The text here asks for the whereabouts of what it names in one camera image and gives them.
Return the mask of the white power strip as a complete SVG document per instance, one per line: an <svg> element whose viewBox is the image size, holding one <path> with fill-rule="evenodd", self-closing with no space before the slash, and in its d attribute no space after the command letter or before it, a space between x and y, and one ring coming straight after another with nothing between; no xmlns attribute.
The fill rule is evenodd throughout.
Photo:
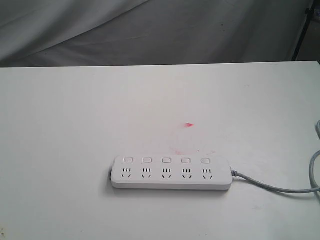
<svg viewBox="0 0 320 240"><path fill-rule="evenodd" d="M227 191L233 177L229 162L206 155L123 155L111 169L118 189Z"/></svg>

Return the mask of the grey backdrop cloth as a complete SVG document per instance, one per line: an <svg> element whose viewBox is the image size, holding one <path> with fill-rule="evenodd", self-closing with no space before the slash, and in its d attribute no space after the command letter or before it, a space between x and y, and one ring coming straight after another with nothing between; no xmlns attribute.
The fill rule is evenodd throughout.
<svg viewBox="0 0 320 240"><path fill-rule="evenodd" d="M2 67L282 62L311 0L3 0Z"/></svg>

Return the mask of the black tripod stand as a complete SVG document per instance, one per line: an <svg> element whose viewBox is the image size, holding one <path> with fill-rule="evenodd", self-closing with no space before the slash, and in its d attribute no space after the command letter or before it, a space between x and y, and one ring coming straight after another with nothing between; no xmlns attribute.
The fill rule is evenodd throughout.
<svg viewBox="0 0 320 240"><path fill-rule="evenodd" d="M310 23L311 23L311 21L313 19L314 13L315 13L316 3L317 3L317 1L313 0L311 2L310 7L307 7L305 9L304 13L305 13L306 18L305 18L305 22L304 22L303 28L301 30L300 36L299 36L298 41L296 43L294 52L292 54L292 58L291 58L292 62L295 62L297 60L298 56L299 56L299 52L301 50L303 41L305 39L305 36L307 34L307 31L308 31L308 28L310 26Z"/></svg>

